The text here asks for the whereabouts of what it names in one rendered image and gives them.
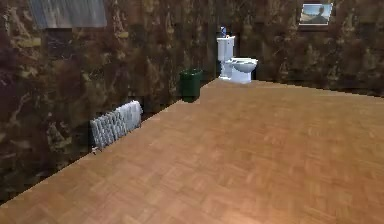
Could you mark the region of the green slatted garbage container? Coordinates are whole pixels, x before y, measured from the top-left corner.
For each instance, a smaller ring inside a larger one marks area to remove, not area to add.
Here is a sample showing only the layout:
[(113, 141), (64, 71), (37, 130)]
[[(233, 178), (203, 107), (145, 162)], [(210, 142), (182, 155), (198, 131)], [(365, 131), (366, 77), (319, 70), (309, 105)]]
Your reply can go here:
[(180, 72), (180, 95), (184, 102), (194, 102), (200, 97), (203, 71), (190, 68)]

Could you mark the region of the grey slatted radiator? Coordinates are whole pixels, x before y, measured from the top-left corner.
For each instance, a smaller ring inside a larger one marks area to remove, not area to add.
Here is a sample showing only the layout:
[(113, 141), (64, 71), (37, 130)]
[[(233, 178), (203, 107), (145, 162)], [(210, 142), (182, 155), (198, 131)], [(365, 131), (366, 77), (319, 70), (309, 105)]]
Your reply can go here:
[(132, 100), (90, 121), (93, 146), (91, 152), (102, 151), (121, 137), (141, 127), (142, 107), (140, 102)]

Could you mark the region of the white toilet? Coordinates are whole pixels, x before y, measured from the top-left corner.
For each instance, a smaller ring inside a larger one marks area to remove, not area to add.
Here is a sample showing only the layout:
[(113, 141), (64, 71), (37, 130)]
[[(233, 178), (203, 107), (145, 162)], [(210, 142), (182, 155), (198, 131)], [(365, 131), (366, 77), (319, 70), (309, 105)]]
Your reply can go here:
[(218, 61), (220, 62), (219, 78), (224, 81), (246, 84), (252, 81), (252, 72), (258, 60), (247, 57), (235, 57), (235, 36), (217, 37)]

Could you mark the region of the framed wall picture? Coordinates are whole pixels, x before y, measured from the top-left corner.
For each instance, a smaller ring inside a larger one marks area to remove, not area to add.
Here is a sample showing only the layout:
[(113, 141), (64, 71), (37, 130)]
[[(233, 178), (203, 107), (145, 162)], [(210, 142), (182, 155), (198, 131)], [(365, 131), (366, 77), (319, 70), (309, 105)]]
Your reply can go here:
[(298, 27), (302, 30), (325, 30), (329, 26), (332, 9), (332, 3), (303, 3)]

